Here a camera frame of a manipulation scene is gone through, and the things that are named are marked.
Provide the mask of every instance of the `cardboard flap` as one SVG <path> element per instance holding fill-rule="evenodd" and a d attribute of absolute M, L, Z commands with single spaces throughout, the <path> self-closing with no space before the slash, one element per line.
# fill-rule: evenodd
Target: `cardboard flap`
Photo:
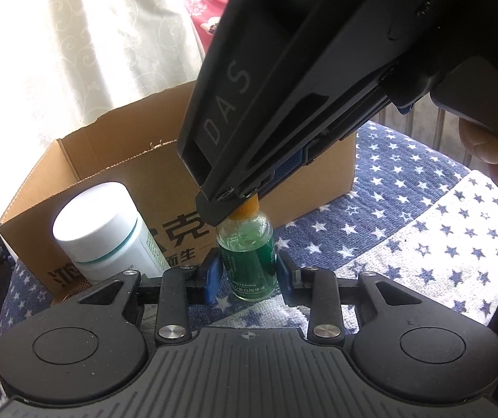
<path fill-rule="evenodd" d="M 0 219 L 11 220 L 46 198 L 60 193 L 77 182 L 72 167 L 59 143 L 54 141 L 36 163 Z"/>
<path fill-rule="evenodd" d="M 100 116 L 63 138 L 70 163 L 80 179 L 129 159 L 162 142 L 176 140 L 194 82 L 152 94 Z"/>

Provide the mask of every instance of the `screw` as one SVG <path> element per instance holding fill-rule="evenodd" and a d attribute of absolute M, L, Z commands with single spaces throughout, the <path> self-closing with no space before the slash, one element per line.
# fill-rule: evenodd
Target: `screw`
<path fill-rule="evenodd" d="M 313 333 L 320 338 L 336 338 L 342 331 L 336 325 L 320 324 L 313 329 Z"/>
<path fill-rule="evenodd" d="M 258 187 L 253 188 L 250 192 L 247 192 L 245 195 L 243 195 L 244 198 L 251 198 L 255 193 L 257 193 Z"/>
<path fill-rule="evenodd" d="M 431 8 L 431 1 L 425 0 L 417 9 L 415 9 L 415 16 L 421 17 L 422 15 L 425 15 L 429 11 L 429 8 Z"/>
<path fill-rule="evenodd" d="M 228 188 L 224 193 L 222 193 L 217 199 L 218 201 L 224 201 L 233 192 L 233 187 Z"/>
<path fill-rule="evenodd" d="M 160 328 L 158 334 L 165 339 L 178 339 L 185 336 L 186 329 L 181 325 L 165 325 Z"/>

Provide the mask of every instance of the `star pattern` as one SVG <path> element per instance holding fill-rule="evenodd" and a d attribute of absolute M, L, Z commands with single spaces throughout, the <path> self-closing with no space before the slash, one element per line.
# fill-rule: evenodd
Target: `star pattern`
<path fill-rule="evenodd" d="M 456 247 L 449 247 L 448 245 L 446 246 L 446 254 L 449 254 L 450 257 L 458 256 L 458 252 L 456 251 Z"/>
<path fill-rule="evenodd" d="M 421 273 L 417 276 L 421 278 L 425 282 L 425 284 L 429 283 L 429 281 L 435 280 L 435 277 L 433 276 L 433 269 L 431 270 L 421 269 Z"/>
<path fill-rule="evenodd" d="M 391 253 L 394 253 L 396 251 L 402 251 L 402 249 L 400 248 L 399 240 L 389 240 L 387 242 L 387 247 L 390 248 Z"/>
<path fill-rule="evenodd" d="M 466 310 L 466 301 L 458 301 L 458 300 L 454 300 L 454 306 L 452 307 L 452 309 L 456 312 L 459 312 L 461 314 L 465 313 L 467 310 Z"/>
<path fill-rule="evenodd" d="M 457 272 L 456 270 L 452 271 L 452 275 L 449 276 L 449 280 L 454 283 L 454 287 L 456 287 L 459 283 L 462 283 L 462 272 Z"/>
<path fill-rule="evenodd" d="M 498 306 L 498 188 L 391 129 L 368 122 L 357 136 L 352 190 L 276 227 L 275 248 L 298 266 L 325 267 L 345 278 L 377 271 L 487 323 Z M 0 332 L 52 300 L 22 263 L 9 291 Z M 219 321 L 240 328 L 299 326 L 306 333 L 309 309 L 288 308 L 278 294 L 246 303 L 232 295 L 224 276 L 213 307 L 190 307 L 192 329 Z M 347 332 L 355 333 L 353 307 L 342 310 Z"/>
<path fill-rule="evenodd" d="M 402 278 L 400 275 L 400 269 L 401 267 L 388 266 L 388 270 L 383 275 L 394 281 L 396 278 Z"/>
<path fill-rule="evenodd" d="M 441 224 L 441 231 L 446 235 L 454 234 L 454 231 L 451 231 L 450 226 L 445 226 L 444 224 Z"/>

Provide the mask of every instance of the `green liquid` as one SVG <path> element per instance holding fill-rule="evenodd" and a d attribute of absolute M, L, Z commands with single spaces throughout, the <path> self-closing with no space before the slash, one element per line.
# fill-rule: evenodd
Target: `green liquid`
<path fill-rule="evenodd" d="M 276 255 L 266 218 L 240 222 L 226 237 L 218 237 L 218 245 L 233 293 L 246 301 L 270 297 L 276 289 Z"/>

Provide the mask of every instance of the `bottle label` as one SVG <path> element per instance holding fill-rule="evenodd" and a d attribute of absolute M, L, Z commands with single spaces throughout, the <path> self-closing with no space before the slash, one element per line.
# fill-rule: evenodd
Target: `bottle label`
<path fill-rule="evenodd" d="M 141 242 L 145 250 L 147 250 L 148 255 L 154 260 L 154 264 L 158 269 L 160 269 L 162 275 L 162 273 L 164 273 L 164 270 L 169 269 L 170 266 L 166 261 L 166 258 L 162 254 L 162 251 L 160 251 L 160 248 L 158 248 L 158 245 L 156 245 L 154 237 L 148 230 L 147 224 L 143 220 L 141 220 L 139 223 L 142 223 L 139 241 Z"/>
<path fill-rule="evenodd" d="M 267 298 L 276 288 L 274 240 L 253 251 L 231 251 L 220 246 L 233 292 L 244 300 Z"/>

